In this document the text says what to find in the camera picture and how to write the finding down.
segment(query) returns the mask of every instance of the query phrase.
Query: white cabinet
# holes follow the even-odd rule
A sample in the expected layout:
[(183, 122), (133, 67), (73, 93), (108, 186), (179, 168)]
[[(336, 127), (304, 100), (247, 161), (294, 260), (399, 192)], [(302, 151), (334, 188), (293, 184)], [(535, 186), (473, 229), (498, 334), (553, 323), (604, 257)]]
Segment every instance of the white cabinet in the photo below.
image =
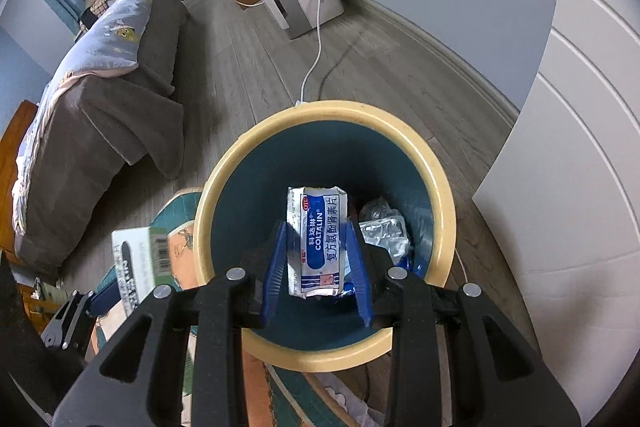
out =
[(640, 0), (558, 0), (529, 97), (474, 196), (586, 424), (640, 348)]

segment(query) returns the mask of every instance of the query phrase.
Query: trash can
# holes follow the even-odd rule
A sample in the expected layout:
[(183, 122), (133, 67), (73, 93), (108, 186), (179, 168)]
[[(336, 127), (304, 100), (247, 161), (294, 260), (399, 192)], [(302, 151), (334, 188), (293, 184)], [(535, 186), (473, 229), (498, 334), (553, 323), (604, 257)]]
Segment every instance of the trash can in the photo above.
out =
[[(286, 219), (288, 187), (343, 188), (359, 209), (379, 196), (404, 216), (414, 268), (435, 285), (449, 276), (456, 216), (447, 177), (427, 143), (393, 115), (326, 100), (277, 113), (244, 133), (204, 187), (194, 226), (199, 284), (237, 266)], [(391, 329), (364, 327), (356, 306), (290, 296), (283, 281), (265, 330), (244, 330), (244, 349), (294, 371), (338, 371), (391, 349)]]

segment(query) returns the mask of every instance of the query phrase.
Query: yellow trash can rim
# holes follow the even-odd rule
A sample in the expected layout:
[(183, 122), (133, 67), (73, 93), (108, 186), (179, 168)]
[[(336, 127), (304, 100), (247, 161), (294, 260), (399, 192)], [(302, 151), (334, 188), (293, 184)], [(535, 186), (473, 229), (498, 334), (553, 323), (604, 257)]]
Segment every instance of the yellow trash can rim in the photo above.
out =
[[(365, 103), (322, 100), (283, 110), (242, 134), (222, 156), (204, 186), (193, 232), (194, 265), (198, 284), (212, 279), (211, 228), (216, 204), (226, 182), (242, 160), (260, 143), (300, 124), (334, 120), (368, 127), (395, 143), (411, 160), (424, 181), (433, 211), (433, 248), (425, 281), (444, 286), (456, 243), (456, 212), (447, 177), (433, 151), (414, 129), (399, 118)], [(254, 357), (292, 371), (340, 371), (370, 362), (391, 350), (392, 330), (338, 349), (302, 351), (274, 344), (251, 330), (242, 330), (242, 345)]]

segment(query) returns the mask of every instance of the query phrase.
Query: barcode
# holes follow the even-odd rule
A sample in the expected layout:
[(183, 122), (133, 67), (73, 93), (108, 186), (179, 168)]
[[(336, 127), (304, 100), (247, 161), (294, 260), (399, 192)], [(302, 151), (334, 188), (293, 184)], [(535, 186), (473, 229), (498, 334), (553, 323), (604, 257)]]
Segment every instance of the barcode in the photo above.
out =
[(156, 237), (154, 241), (156, 255), (154, 256), (154, 272), (159, 275), (171, 275), (171, 258), (166, 237)]

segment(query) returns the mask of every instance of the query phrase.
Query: gray blanket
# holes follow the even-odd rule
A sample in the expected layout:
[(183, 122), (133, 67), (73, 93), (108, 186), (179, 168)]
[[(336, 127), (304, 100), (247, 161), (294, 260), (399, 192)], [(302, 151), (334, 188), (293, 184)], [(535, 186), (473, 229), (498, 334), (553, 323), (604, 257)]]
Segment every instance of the gray blanket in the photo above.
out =
[(57, 272), (125, 162), (149, 154), (167, 179), (178, 175), (183, 110), (167, 97), (186, 14), (181, 0), (153, 0), (139, 67), (115, 78), (89, 75), (60, 98), (31, 173), (26, 235), (16, 235), (18, 257), (34, 269)]

